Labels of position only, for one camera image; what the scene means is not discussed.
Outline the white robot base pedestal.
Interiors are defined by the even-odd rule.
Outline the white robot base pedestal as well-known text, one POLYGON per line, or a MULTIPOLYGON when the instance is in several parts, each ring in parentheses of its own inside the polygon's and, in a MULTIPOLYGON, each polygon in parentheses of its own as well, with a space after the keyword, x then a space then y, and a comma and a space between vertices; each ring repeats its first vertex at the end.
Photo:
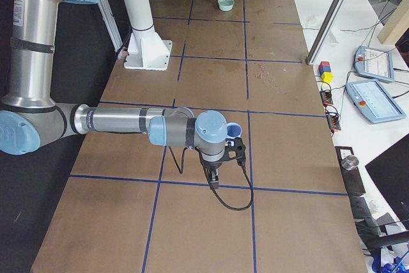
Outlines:
POLYGON ((124 2, 132 30, 124 67, 135 70, 166 70, 173 43, 162 40, 155 31, 149 0, 124 2))

